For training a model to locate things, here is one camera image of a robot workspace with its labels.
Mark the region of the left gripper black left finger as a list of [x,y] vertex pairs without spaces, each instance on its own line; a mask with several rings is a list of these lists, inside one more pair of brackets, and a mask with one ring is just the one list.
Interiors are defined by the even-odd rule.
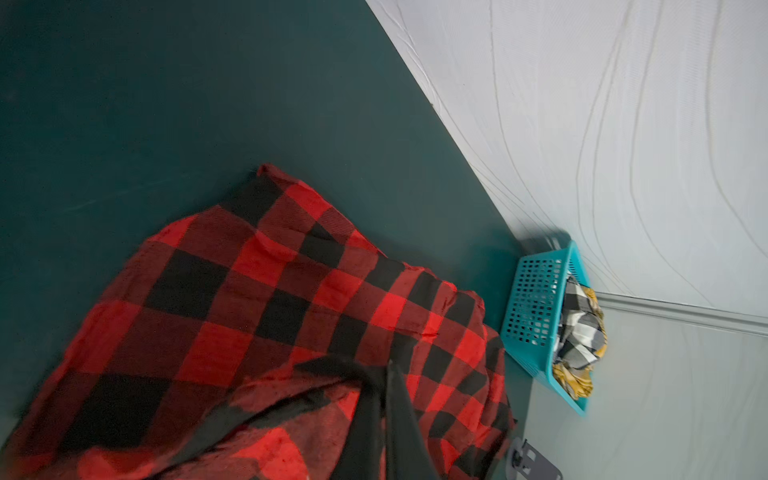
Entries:
[[345,479],[379,478],[383,392],[383,374],[373,375],[362,385],[344,445]]

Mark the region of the red black plaid shirt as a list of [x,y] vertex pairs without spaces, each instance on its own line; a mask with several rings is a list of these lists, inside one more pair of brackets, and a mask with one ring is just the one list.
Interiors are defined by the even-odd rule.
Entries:
[[8,479],[345,479],[362,385],[404,375],[439,479],[484,479],[515,425],[485,305],[384,255],[264,165],[148,238],[8,440]]

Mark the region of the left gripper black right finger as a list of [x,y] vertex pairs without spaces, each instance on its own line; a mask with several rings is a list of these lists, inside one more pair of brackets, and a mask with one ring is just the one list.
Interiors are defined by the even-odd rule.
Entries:
[[387,479],[439,479],[422,438],[404,375],[387,365],[385,384],[385,454]]

